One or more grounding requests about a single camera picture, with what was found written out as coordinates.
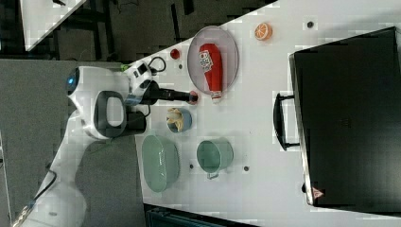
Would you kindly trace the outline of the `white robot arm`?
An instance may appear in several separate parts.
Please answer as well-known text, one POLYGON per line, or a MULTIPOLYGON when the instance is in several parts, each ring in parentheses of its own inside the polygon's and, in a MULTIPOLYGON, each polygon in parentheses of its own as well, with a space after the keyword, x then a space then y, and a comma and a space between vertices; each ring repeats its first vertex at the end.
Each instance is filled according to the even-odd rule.
POLYGON ((85 150, 94 142, 116 138, 129 128, 127 108, 158 100, 194 104, 198 95, 159 87, 157 69, 136 61, 124 69, 79 66, 67 78, 66 91, 75 106, 55 158, 34 199, 11 227, 80 227, 87 202, 76 175, 85 150))

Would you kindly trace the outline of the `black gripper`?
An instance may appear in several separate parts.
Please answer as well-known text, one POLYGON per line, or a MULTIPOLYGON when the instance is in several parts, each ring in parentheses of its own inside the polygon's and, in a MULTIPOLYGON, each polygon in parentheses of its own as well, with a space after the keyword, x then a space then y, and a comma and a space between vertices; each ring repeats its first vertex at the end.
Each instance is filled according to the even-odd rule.
POLYGON ((153 105, 159 99, 167 101, 190 101, 190 97, 191 95, 189 93, 160 88, 155 81, 152 81, 143 94, 141 104, 153 105))

